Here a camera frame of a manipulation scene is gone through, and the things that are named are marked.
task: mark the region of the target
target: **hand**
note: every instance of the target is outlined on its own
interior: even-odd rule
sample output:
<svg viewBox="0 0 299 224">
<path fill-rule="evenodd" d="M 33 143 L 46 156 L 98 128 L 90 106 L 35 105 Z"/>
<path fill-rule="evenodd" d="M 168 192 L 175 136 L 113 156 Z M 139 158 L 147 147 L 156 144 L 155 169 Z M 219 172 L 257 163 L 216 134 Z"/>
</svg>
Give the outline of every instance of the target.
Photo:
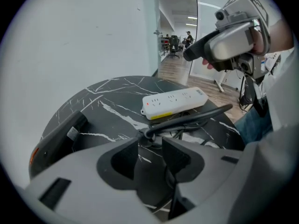
<svg viewBox="0 0 299 224">
<path fill-rule="evenodd" d="M 252 53 L 259 54 L 263 51 L 263 36 L 255 29 L 251 29 L 250 31 L 253 39 L 253 49 L 251 51 Z M 213 66 L 206 59 L 203 59 L 202 64 L 207 65 L 208 70 L 213 69 Z"/>
<path fill-rule="evenodd" d="M 253 39 L 253 49 L 252 53 L 260 54 L 263 52 L 263 36 L 262 33 L 255 29 L 250 29 L 252 39 Z"/>
<path fill-rule="evenodd" d="M 213 69 L 213 66 L 206 59 L 203 59 L 202 64 L 207 65 L 208 70 Z"/>
</svg>

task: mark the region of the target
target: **orange light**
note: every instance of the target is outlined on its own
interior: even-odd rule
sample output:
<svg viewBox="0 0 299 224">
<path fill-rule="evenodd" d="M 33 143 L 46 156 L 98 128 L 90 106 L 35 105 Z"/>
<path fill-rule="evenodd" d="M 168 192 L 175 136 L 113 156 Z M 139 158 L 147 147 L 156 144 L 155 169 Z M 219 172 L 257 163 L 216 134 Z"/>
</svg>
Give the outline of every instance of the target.
<svg viewBox="0 0 299 224">
<path fill-rule="evenodd" d="M 33 154 L 31 155 L 31 159 L 30 159 L 30 163 L 29 163 L 30 165 L 31 165 L 31 163 L 32 163 L 32 161 L 33 161 L 33 158 L 34 158 L 35 154 L 37 153 L 38 149 L 39 149 L 39 148 L 37 148 L 37 149 L 33 152 Z"/>
</svg>

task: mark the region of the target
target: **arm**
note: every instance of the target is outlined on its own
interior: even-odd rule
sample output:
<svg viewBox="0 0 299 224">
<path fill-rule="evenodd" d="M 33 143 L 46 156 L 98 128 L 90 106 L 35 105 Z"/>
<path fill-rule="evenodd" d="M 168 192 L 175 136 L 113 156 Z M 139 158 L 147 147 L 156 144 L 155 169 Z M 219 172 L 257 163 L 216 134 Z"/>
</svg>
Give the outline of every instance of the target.
<svg viewBox="0 0 299 224">
<path fill-rule="evenodd" d="M 269 53 L 288 50 L 294 47 L 293 35 L 289 25 L 284 20 L 279 20 L 269 28 L 271 47 Z M 254 41 L 253 52 L 257 54 L 263 51 L 262 34 L 254 29 L 251 30 Z"/>
<path fill-rule="evenodd" d="M 286 21 L 282 19 L 270 27 L 270 37 L 271 47 L 269 53 L 294 47 L 292 31 Z"/>
</svg>

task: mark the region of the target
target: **white power strip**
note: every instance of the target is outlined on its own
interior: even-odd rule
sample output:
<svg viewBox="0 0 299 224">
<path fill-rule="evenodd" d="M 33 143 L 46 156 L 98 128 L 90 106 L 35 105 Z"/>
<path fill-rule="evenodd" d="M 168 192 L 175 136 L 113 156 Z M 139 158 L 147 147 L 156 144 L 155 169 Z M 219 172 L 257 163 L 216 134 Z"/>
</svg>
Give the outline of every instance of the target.
<svg viewBox="0 0 299 224">
<path fill-rule="evenodd" d="M 198 87 L 145 96 L 141 114 L 149 120 L 203 106 L 208 96 Z"/>
</svg>

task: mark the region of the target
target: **black marble table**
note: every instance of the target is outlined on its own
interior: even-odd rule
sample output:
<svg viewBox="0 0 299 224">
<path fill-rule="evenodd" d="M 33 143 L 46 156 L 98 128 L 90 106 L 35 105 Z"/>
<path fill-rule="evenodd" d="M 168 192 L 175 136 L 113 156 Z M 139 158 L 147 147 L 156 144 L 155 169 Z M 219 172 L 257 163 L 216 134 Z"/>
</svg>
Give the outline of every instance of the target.
<svg viewBox="0 0 299 224">
<path fill-rule="evenodd" d="M 53 115 L 42 137 L 45 137 L 72 112 L 80 110 L 88 119 L 74 145 L 74 152 L 116 140 L 135 137 L 138 130 L 153 121 L 141 115 L 142 98 L 147 95 L 187 88 L 172 81 L 155 77 L 118 77 L 91 85 L 67 100 Z M 202 107 L 188 111 L 190 114 L 208 111 L 216 105 L 208 100 Z M 154 120 L 163 122 L 179 114 Z M 202 143 L 213 140 L 226 149 L 243 150 L 244 144 L 234 124 L 221 114 L 197 131 L 184 133 L 183 140 Z M 149 207 L 172 193 L 164 180 L 165 164 L 162 150 L 139 146 L 139 159 L 134 179 L 138 183 L 138 196 Z"/>
</svg>

